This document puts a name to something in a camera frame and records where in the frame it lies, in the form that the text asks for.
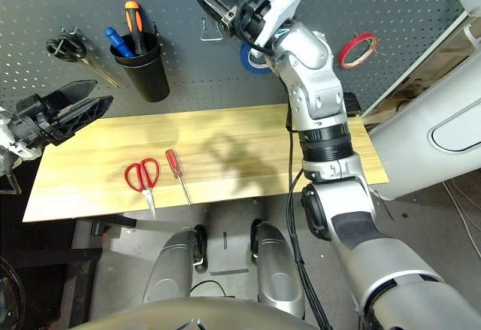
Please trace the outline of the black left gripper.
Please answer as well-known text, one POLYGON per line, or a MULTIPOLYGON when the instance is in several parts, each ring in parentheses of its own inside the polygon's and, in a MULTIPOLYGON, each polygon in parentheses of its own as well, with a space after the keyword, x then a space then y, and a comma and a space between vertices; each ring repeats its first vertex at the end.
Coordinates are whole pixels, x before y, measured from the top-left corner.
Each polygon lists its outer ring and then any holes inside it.
POLYGON ((15 106, 15 125, 20 139, 29 147, 58 146, 101 118, 111 106, 113 96, 88 98, 97 84, 97 80, 77 80, 44 97, 34 94, 19 101, 15 106))

